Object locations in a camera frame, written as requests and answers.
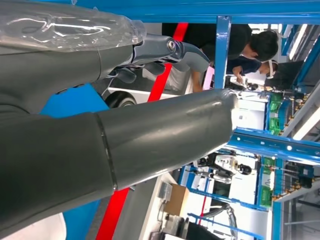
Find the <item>wheel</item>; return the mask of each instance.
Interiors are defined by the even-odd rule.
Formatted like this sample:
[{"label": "wheel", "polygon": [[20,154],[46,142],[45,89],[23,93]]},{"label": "wheel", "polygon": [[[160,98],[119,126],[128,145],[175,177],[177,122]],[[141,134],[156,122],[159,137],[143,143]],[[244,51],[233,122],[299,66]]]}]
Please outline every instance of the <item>wheel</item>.
[{"label": "wheel", "polygon": [[104,102],[110,109],[136,105],[134,96],[126,91],[115,91],[109,95]]}]

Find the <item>transparent plastic sleeve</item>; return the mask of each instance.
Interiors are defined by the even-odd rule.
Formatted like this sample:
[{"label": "transparent plastic sleeve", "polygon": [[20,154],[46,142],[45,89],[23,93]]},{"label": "transparent plastic sleeve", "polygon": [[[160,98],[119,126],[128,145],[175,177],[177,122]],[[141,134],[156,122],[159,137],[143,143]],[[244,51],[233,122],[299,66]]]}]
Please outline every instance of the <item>transparent plastic sleeve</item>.
[{"label": "transparent plastic sleeve", "polygon": [[141,21],[66,4],[0,0],[0,45],[43,51],[103,50],[138,44]]}]

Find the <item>cardboard box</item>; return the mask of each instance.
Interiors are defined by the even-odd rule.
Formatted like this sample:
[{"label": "cardboard box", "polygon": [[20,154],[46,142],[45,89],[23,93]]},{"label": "cardboard box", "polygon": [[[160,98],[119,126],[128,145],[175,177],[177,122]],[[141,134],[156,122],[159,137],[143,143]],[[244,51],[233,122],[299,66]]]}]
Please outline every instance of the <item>cardboard box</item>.
[{"label": "cardboard box", "polygon": [[172,184],[172,193],[170,201],[165,206],[164,211],[171,215],[183,217],[187,204],[189,191],[185,186]]}]

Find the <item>white cloth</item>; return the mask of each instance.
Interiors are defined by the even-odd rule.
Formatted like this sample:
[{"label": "white cloth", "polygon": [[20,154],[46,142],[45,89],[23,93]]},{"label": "white cloth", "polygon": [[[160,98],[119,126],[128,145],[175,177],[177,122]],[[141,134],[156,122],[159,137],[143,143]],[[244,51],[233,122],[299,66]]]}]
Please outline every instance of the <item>white cloth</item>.
[{"label": "white cloth", "polygon": [[62,213],[47,217],[2,240],[66,240],[67,229]]}]

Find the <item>gray cylindrical tube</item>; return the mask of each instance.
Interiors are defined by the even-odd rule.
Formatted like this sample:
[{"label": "gray cylindrical tube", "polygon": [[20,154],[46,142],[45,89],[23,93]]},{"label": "gray cylindrical tube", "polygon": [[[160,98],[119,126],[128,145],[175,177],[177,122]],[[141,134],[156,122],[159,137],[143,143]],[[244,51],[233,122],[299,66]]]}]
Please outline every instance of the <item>gray cylindrical tube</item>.
[{"label": "gray cylindrical tube", "polygon": [[0,239],[113,193],[94,114],[11,114],[0,121],[0,153]]},{"label": "gray cylindrical tube", "polygon": [[222,147],[233,132],[232,115],[236,108],[237,97],[223,89],[98,115],[107,136],[118,187],[122,189]]},{"label": "gray cylindrical tube", "polygon": [[236,103],[217,90],[60,119],[2,107],[0,239],[217,150]]},{"label": "gray cylindrical tube", "polygon": [[105,78],[127,63],[133,47],[54,52],[0,46],[0,105],[40,112],[54,94]]}]

